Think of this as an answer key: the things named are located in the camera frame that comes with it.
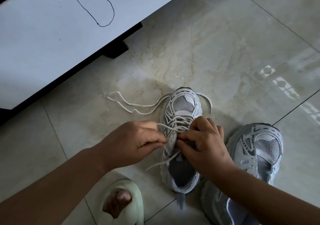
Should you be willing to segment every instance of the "forearm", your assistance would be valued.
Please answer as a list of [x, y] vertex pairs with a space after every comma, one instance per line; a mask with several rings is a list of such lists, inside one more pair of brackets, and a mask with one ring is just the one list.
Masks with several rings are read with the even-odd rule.
[[320, 224], [319, 208], [242, 170], [234, 170], [218, 187], [261, 224]]
[[93, 148], [0, 203], [2, 224], [61, 224], [107, 172]]

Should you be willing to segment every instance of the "person's left hand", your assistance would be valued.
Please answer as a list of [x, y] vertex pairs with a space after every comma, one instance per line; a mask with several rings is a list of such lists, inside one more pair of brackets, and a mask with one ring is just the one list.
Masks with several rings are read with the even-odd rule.
[[93, 149], [108, 172], [140, 162], [167, 142], [167, 138], [157, 131], [155, 122], [130, 121], [112, 131]]

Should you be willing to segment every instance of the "tile floor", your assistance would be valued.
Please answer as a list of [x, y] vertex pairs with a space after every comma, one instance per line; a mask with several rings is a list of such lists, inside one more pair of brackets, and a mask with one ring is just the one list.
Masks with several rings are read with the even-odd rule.
[[[50, 172], [129, 120], [158, 120], [123, 111], [104, 93], [151, 104], [189, 86], [206, 94], [204, 116], [225, 129], [268, 122], [285, 149], [275, 186], [320, 206], [320, 0], [172, 0], [126, 39], [129, 51], [100, 57], [0, 127], [0, 200]], [[209, 224], [201, 184], [178, 210], [162, 184], [154, 152], [99, 181], [65, 224], [95, 224], [101, 194], [127, 177], [142, 191], [146, 224]]]

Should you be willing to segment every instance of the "bare foot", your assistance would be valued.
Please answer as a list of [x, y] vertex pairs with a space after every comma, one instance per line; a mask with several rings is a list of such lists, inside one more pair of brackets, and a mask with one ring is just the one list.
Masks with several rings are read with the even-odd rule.
[[131, 202], [132, 197], [126, 190], [119, 190], [110, 195], [103, 206], [103, 211], [109, 213], [113, 218], [118, 218], [121, 211]]

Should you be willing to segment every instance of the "heart drawing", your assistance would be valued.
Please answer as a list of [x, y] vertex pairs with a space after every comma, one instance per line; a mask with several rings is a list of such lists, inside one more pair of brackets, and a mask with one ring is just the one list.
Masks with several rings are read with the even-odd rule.
[[114, 18], [114, 9], [109, 0], [77, 0], [100, 27], [110, 25]]

